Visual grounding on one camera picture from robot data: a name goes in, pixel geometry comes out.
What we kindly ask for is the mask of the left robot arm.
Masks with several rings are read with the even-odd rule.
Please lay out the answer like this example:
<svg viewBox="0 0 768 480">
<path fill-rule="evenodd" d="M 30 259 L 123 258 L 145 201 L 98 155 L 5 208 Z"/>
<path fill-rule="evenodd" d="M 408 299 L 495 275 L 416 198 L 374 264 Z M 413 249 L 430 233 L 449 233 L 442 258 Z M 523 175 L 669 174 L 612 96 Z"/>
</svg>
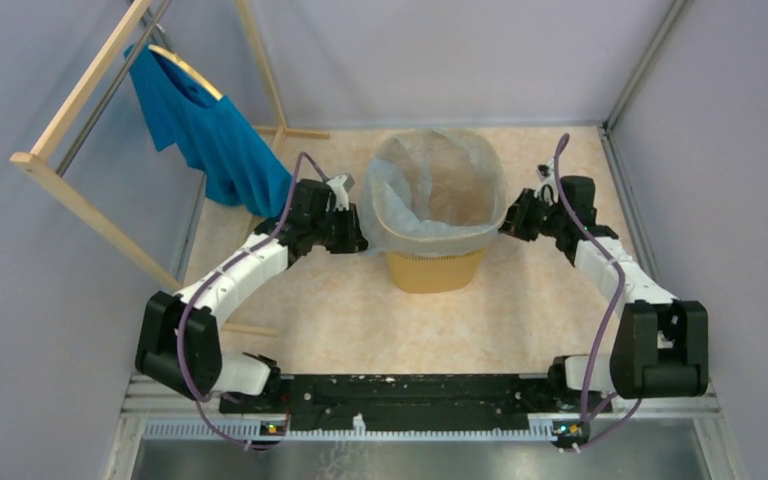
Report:
<svg viewBox="0 0 768 480">
<path fill-rule="evenodd" d="M 282 214 L 263 221 L 228 259 L 174 293 L 147 301 L 135 354 L 138 373 L 193 400 L 242 394 L 257 413 L 279 404 L 277 369 L 268 358 L 227 353 L 220 332 L 231 314 L 271 278 L 314 248 L 331 254 L 367 249 L 348 174 L 326 181 L 302 179 Z"/>
</svg>

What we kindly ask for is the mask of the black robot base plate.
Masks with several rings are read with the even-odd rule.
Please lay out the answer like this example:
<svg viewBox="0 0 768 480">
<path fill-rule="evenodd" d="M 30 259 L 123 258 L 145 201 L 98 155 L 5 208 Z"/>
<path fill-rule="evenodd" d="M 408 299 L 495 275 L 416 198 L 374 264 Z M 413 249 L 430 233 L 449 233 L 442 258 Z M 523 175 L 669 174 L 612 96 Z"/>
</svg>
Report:
<svg viewBox="0 0 768 480">
<path fill-rule="evenodd" d="M 532 414 L 580 413 L 580 394 L 545 374 L 284 375 L 259 396 L 232 394 L 226 415 L 277 414 L 294 431 L 526 430 Z"/>
</svg>

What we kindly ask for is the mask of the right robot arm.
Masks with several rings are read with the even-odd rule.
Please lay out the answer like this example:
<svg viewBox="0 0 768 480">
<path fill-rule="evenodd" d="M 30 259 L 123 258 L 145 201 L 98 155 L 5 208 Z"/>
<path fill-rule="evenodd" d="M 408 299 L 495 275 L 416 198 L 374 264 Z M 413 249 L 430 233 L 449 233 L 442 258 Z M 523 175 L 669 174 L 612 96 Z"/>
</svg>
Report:
<svg viewBox="0 0 768 480">
<path fill-rule="evenodd" d="M 619 317 L 609 355 L 567 357 L 564 373 L 546 385 L 549 404 L 572 412 L 587 389 L 624 399 L 696 397 L 709 383 L 708 313 L 660 287 L 625 251 L 617 233 L 597 220 L 589 177 L 546 180 L 525 188 L 509 207 L 501 233 L 523 241 L 554 240 L 572 266 L 597 287 Z"/>
</svg>

